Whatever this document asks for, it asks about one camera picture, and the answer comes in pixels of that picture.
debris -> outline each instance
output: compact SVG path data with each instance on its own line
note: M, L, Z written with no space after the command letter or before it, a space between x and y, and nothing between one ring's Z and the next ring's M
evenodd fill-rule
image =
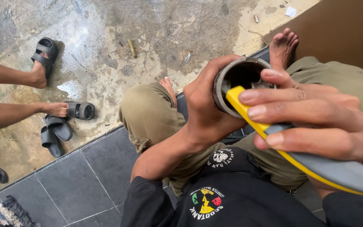
M285 12L285 15L290 16L290 17L294 17L296 14L296 9L292 8L292 7L288 7L288 9Z
M132 40L131 39L128 39L128 45L131 48L131 54L132 54L132 56L133 57L137 57L137 53L135 52L134 44L132 44Z
M188 61L189 59L190 59L190 56L191 56L191 53L189 53L188 55L187 55L187 57L185 57L185 61Z

foot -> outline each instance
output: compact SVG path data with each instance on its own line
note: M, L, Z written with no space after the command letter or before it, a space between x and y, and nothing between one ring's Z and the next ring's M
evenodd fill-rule
M288 68L288 61L291 57L292 50L298 44L298 36L290 32L289 28L284 33L278 33L274 36L270 44L270 65L278 71L285 71Z
M39 103L41 113L46 113L56 117L66 117L68 115L68 103Z
M44 52L42 52L40 55L48 58L48 54ZM30 73L32 74L32 87L39 89L46 87L46 68L40 62L34 61L34 66Z
M173 91L172 83L170 82L169 77L165 76L164 79L159 81L159 84L162 85L167 90L167 92L169 92L170 97L172 97L172 100L175 103L174 108L177 109L178 103L177 103L176 95L175 95L175 92Z

concrete floor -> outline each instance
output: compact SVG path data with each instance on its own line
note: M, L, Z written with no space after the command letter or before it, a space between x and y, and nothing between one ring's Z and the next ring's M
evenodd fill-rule
M30 71L44 36L60 41L61 51L47 88L0 84L0 103L93 103L96 119L70 121L74 137L62 143L70 152L121 124L118 106L129 87L169 76L181 92L209 59L263 47L263 35L291 19L288 6L298 15L319 1L0 0L0 64ZM0 130L0 167L10 183L54 160L41 147L42 118Z

khaki shorts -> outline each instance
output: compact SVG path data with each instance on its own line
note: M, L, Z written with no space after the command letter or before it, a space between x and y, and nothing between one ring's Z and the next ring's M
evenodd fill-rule
M340 92L357 96L363 111L363 70L339 62L319 63L314 57L305 57L286 70L291 77L303 84L323 84L337 88ZM129 132L129 139L138 153L174 135L184 126L185 120L174 108L174 102L166 89L155 82L131 87L123 97L119 113L120 121ZM253 144L254 133L233 146L250 152L257 163L271 174L271 181L288 191L307 180L305 173L290 164L273 149L259 150ZM215 151L228 147L216 143L206 150L185 158L164 179L176 196L190 177L197 174Z

tile floor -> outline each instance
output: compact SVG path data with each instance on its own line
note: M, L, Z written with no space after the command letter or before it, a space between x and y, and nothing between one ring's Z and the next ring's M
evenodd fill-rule
M255 56L268 60L268 50ZM184 96L179 95L178 100L178 110L188 117ZM0 190L0 203L12 195L43 227L119 226L137 157L121 126ZM175 205L172 189L164 190ZM321 200L310 183L295 198L325 219Z

